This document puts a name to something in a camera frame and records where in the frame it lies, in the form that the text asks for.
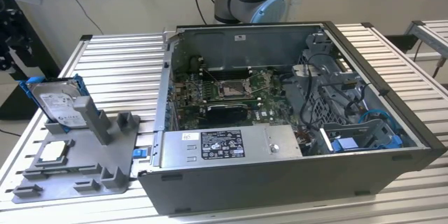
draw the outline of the aluminum table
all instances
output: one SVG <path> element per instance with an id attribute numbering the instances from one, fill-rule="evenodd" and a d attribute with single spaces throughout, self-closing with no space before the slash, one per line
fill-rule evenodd
<path id="1" fill-rule="evenodd" d="M 338 26 L 438 138 L 448 145 L 448 92 L 375 28 Z M 84 77 L 96 106 L 143 118 L 138 147 L 152 145 L 163 34 L 83 37 L 60 77 Z M 38 111 L 0 169 L 0 222 L 28 223 L 448 223 L 448 155 L 423 171 L 403 174 L 375 196 L 295 205 L 160 216 L 138 181 L 120 195 L 14 204 L 22 181 L 47 135 Z M 134 176 L 148 160 L 138 160 Z"/>

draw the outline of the gray holder tray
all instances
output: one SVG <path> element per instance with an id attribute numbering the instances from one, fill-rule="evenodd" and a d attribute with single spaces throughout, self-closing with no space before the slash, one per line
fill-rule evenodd
<path id="1" fill-rule="evenodd" d="M 120 194 L 128 189 L 140 117 L 131 112 L 119 112 L 114 118 L 104 111 L 98 114 L 91 97 L 79 97 L 74 108 L 88 128 L 66 132 L 59 123 L 46 124 L 50 133 L 12 191 L 16 204 Z M 43 161 L 46 145 L 55 141 L 66 143 L 63 154 Z"/>

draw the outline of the sticker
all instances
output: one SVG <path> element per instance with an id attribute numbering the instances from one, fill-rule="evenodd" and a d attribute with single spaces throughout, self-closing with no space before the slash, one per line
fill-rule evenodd
<path id="1" fill-rule="evenodd" d="M 202 156 L 203 159 L 244 157 L 242 131 L 202 132 Z"/>
<path id="2" fill-rule="evenodd" d="M 199 140 L 199 132 L 183 133 L 182 139 L 183 140 Z"/>
<path id="3" fill-rule="evenodd" d="M 40 95 L 50 114 L 56 118 L 58 122 L 68 127 L 86 126 L 86 121 L 74 109 L 74 100 L 64 93 L 46 93 Z"/>
<path id="4" fill-rule="evenodd" d="M 235 41 L 246 40 L 246 35 L 235 35 Z"/>

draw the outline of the power supply label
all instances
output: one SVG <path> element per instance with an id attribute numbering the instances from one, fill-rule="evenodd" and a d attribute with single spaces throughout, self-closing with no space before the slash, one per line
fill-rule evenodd
<path id="1" fill-rule="evenodd" d="M 202 132 L 203 159 L 244 157 L 242 131 Z"/>

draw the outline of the blue tab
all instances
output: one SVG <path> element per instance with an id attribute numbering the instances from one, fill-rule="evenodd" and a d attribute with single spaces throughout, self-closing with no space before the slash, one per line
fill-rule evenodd
<path id="1" fill-rule="evenodd" d="M 146 158 L 148 156 L 148 149 L 135 149 L 132 152 L 132 158 Z"/>

